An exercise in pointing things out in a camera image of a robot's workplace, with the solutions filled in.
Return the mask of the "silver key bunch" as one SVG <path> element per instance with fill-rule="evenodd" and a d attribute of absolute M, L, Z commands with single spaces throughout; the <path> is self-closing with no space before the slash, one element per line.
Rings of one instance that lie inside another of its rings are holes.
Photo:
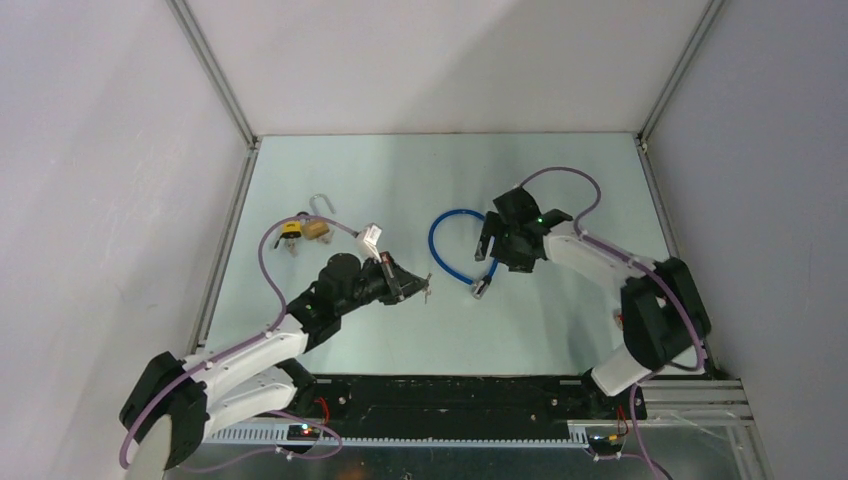
<path fill-rule="evenodd" d="M 425 286 L 423 288 L 424 303 L 428 302 L 429 297 L 432 294 L 431 278 L 432 278 L 432 273 L 429 273 L 425 278 Z"/>

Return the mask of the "blue cable lock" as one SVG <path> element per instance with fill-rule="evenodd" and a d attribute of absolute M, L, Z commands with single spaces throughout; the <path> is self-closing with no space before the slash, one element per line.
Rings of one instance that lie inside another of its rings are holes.
<path fill-rule="evenodd" d="M 427 247 L 432 260 L 442 272 L 461 283 L 469 295 L 481 300 L 492 286 L 500 263 L 491 260 L 486 268 L 470 269 L 470 260 L 463 254 L 470 239 L 471 220 L 481 223 L 484 215 L 472 209 L 451 209 L 438 215 L 427 232 Z"/>

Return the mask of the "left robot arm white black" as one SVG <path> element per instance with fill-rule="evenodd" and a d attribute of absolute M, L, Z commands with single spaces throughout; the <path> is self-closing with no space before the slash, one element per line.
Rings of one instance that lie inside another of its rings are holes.
<path fill-rule="evenodd" d="M 407 271 L 388 252 L 366 260 L 335 254 L 265 330 L 183 359 L 168 351 L 156 355 L 119 413 L 127 431 L 120 466 L 131 469 L 130 445 L 143 445 L 158 423 L 166 425 L 169 436 L 168 449 L 155 464 L 166 471 L 209 436 L 242 420 L 284 409 L 292 416 L 308 414 L 316 390 L 297 357 L 338 333 L 343 316 L 373 302 L 397 305 L 428 288 L 428 278 Z"/>

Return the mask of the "brass padlock silver shackle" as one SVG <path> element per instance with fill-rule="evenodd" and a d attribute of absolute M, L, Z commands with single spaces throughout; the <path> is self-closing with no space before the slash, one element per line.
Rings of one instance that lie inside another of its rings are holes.
<path fill-rule="evenodd" d="M 313 216 L 319 216 L 320 211 L 317 201 L 321 199 L 326 204 L 331 214 L 336 213 L 335 206 L 326 194 L 316 193 L 309 199 L 309 206 Z M 334 231 L 330 225 L 320 219 L 309 219 L 302 226 L 303 237 L 308 241 L 316 241 L 322 244 L 329 245 L 332 243 Z"/>

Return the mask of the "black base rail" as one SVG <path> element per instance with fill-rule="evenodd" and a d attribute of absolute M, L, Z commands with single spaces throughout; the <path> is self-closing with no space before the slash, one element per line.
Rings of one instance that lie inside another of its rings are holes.
<path fill-rule="evenodd" d="M 577 421 L 644 420 L 641 393 L 609 397 L 583 376 L 320 374 L 285 412 L 342 437 L 568 438 Z"/>

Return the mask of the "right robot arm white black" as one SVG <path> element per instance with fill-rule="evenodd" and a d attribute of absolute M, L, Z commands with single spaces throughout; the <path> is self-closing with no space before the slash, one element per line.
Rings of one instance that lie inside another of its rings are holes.
<path fill-rule="evenodd" d="M 621 392 L 693 350 L 703 367 L 703 341 L 712 324 L 688 265 L 670 257 L 636 256 L 582 229 L 559 210 L 540 210 L 516 187 L 494 201 L 483 217 L 475 258 L 488 257 L 511 272 L 530 273 L 539 261 L 567 267 L 618 299 L 623 343 L 588 372 L 581 392 L 585 411 L 606 418 L 622 403 Z"/>

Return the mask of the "yellow padlock black shackle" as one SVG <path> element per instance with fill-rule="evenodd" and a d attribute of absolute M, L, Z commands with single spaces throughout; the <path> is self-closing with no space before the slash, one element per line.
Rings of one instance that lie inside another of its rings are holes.
<path fill-rule="evenodd" d="M 280 228 L 280 240 L 295 240 L 303 235 L 302 225 L 303 220 L 308 217 L 308 213 L 301 211 L 296 214 L 296 219 L 284 223 Z"/>

